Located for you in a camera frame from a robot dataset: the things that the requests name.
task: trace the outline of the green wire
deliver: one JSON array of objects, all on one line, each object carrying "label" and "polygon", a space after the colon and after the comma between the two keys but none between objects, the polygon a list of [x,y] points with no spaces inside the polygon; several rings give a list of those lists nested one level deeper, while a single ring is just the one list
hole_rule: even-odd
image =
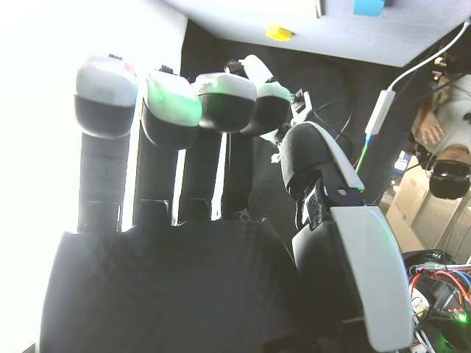
[{"label": "green wire", "polygon": [[363,161],[366,157],[366,153],[368,153],[368,148],[369,148],[369,144],[365,144],[365,147],[363,148],[363,151],[361,152],[361,156],[360,156],[360,159],[358,160],[358,164],[355,168],[355,172],[358,174],[358,172],[360,171],[361,169],[361,166],[363,165]]}]

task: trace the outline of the blue wire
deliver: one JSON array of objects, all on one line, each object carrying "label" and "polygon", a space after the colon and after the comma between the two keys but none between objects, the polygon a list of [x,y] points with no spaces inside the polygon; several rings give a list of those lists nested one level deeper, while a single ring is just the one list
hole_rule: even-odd
[{"label": "blue wire", "polygon": [[468,290],[471,288],[471,276],[469,274],[465,274],[461,271],[452,271],[454,274],[458,274],[467,284]]}]

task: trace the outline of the bright white background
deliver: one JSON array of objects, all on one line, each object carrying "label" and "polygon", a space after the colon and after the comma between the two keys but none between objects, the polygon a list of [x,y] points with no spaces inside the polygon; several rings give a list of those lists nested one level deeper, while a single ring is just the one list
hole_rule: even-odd
[{"label": "bright white background", "polygon": [[60,236],[77,225],[77,68],[112,52],[140,72],[178,71],[187,18],[159,0],[0,0],[0,9],[0,352],[20,353],[38,336]]}]

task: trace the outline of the green led light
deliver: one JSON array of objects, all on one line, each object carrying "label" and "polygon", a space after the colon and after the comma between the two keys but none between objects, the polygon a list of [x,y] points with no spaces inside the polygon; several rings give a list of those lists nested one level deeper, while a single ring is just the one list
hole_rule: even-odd
[{"label": "green led light", "polygon": [[458,321],[460,322],[466,322],[468,319],[467,315],[465,313],[459,313],[458,314]]}]

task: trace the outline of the white cable connector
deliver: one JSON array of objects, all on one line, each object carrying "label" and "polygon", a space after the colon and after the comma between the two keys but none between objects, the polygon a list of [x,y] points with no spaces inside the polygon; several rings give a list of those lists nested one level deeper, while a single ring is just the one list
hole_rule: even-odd
[{"label": "white cable connector", "polygon": [[468,18],[464,23],[461,31],[453,38],[452,41],[448,43],[442,50],[439,50],[437,53],[429,57],[428,59],[422,61],[421,63],[415,65],[413,68],[408,69],[406,72],[398,76],[388,87],[387,90],[382,90],[378,101],[376,102],[371,118],[368,121],[366,126],[365,133],[366,135],[377,135],[383,126],[384,119],[388,115],[389,108],[396,96],[396,92],[393,91],[394,86],[404,77],[408,76],[412,72],[418,70],[424,65],[428,64],[430,61],[435,60],[437,57],[445,53],[449,48],[451,48],[458,39],[466,32],[466,29],[471,25],[471,18]]}]

